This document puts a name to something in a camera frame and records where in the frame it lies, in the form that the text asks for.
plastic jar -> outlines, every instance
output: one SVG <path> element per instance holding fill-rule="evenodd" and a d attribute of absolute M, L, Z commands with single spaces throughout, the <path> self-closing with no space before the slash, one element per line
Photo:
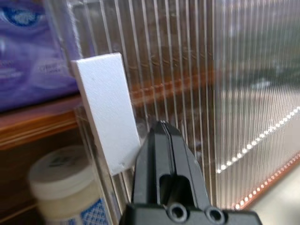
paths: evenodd
<path fill-rule="evenodd" d="M 31 167 L 28 178 L 46 224 L 108 224 L 105 204 L 82 146 L 44 156 Z"/>

wooden shelf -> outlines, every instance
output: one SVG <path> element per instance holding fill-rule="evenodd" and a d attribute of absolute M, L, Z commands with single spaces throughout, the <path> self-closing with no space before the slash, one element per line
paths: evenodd
<path fill-rule="evenodd" d="M 6 150 L 77 127 L 79 95 L 0 114 L 0 150 Z"/>

clamp jaw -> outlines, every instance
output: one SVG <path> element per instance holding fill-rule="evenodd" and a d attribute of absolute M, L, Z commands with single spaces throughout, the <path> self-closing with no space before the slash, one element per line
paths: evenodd
<path fill-rule="evenodd" d="M 210 204 L 200 166 L 180 132 L 160 121 L 135 165 L 132 202 L 120 225 L 262 225 L 255 212 Z"/>

led light strip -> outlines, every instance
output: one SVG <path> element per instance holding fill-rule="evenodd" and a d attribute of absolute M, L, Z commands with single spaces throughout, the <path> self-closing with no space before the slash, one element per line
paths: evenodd
<path fill-rule="evenodd" d="M 244 207 L 247 202 L 249 202 L 255 195 L 259 194 L 259 192 L 265 187 L 269 186 L 272 181 L 278 177 L 282 172 L 284 172 L 288 167 L 290 167 L 296 160 L 300 158 L 300 153 L 298 153 L 294 158 L 288 161 L 285 165 L 283 165 L 278 171 L 276 171 L 270 178 L 265 180 L 260 186 L 258 186 L 253 192 L 251 192 L 248 196 L 244 197 L 239 203 L 233 205 L 233 209 L 240 210 Z"/>
<path fill-rule="evenodd" d="M 300 111 L 300 106 L 297 106 L 293 111 L 291 111 L 286 117 L 284 117 L 281 121 L 275 124 L 275 126 L 270 126 L 267 130 L 263 131 L 256 139 L 252 142 L 248 143 L 245 148 L 241 150 L 236 156 L 234 156 L 231 161 L 227 161 L 226 164 L 221 165 L 216 173 L 221 173 L 222 171 L 226 170 L 228 167 L 232 166 L 238 160 L 243 158 L 254 146 L 256 146 L 263 138 L 266 138 L 269 134 L 283 126 L 287 123 L 293 116 L 295 116 Z"/>

white foam board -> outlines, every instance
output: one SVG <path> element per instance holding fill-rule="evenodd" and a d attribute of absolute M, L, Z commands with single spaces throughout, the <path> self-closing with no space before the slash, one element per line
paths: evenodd
<path fill-rule="evenodd" d="M 122 56 L 106 54 L 75 60 L 73 71 L 98 150 L 111 175 L 134 165 L 140 148 Z"/>

